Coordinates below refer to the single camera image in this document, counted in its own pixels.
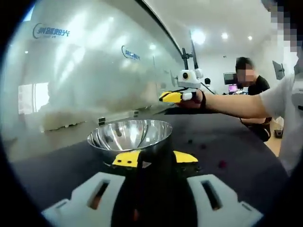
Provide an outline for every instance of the white sleeve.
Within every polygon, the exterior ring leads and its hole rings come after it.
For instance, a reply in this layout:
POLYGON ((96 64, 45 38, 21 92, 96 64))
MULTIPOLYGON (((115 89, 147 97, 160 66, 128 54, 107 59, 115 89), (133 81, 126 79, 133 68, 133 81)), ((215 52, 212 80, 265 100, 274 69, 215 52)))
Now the white sleeve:
POLYGON ((262 103, 273 118, 284 117, 287 95, 290 95, 289 89, 292 87, 294 76, 284 77, 278 85, 262 93, 260 97, 262 103))

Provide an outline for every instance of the black t-shirt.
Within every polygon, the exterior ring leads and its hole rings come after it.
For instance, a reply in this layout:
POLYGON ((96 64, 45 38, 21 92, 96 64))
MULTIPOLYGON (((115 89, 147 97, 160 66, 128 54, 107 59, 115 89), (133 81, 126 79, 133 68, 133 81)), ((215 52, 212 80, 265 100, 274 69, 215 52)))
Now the black t-shirt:
MULTIPOLYGON (((261 76, 258 76, 256 83, 248 87, 248 94, 250 96, 255 96, 268 89, 270 89, 270 86, 269 86, 267 80, 261 76)), ((265 122, 262 124, 262 127, 269 129, 270 121, 271 121, 271 117, 266 118, 265 122)))

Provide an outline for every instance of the black table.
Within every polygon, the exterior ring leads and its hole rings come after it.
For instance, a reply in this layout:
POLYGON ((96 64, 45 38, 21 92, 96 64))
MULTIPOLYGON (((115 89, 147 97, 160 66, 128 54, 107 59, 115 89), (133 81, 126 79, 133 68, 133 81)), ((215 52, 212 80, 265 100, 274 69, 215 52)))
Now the black table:
MULTIPOLYGON (((174 149, 194 154, 204 174, 219 177, 237 192, 240 201, 260 212, 269 209, 288 178, 276 156, 238 118, 223 114, 156 114, 149 118, 171 123, 174 149), (218 166, 222 161, 224 168, 218 166)), ((108 170, 86 141, 13 167, 40 210, 70 198, 74 188, 108 170)))

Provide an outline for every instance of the wrist strap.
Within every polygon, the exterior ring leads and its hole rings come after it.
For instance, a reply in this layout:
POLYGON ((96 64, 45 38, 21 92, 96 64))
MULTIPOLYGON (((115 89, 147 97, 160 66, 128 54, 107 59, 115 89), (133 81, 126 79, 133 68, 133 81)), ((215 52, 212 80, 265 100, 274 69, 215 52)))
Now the wrist strap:
POLYGON ((206 97, 204 95, 204 92, 202 92, 202 101, 200 105, 200 109, 205 109, 206 108, 206 97))

